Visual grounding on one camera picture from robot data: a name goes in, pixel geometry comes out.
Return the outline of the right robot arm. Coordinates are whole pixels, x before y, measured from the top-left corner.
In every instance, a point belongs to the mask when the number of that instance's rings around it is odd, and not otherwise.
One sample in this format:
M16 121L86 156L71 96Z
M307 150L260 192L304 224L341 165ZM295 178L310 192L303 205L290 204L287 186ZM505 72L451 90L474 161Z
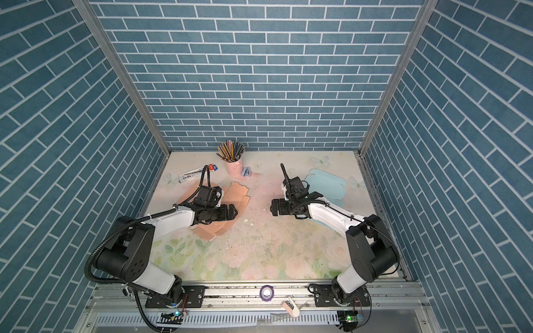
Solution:
M355 215L340 208L319 192L311 192L299 177L284 179L282 189L284 197L271 202L273 216L312 219L346 239L350 264L332 281L333 297L338 303L351 302L356 290L400 262L398 249L379 216Z

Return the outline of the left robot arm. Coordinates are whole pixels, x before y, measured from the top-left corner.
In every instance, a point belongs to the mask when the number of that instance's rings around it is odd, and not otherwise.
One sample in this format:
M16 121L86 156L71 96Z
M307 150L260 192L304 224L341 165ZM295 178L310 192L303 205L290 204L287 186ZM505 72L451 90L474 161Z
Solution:
M99 284L126 284L162 299L166 307L180 305L185 293L182 280L150 261L154 239L198 224L232 221L237 208L222 204L222 197L220 187L202 185L170 210L139 219L120 217L87 259L86 278Z

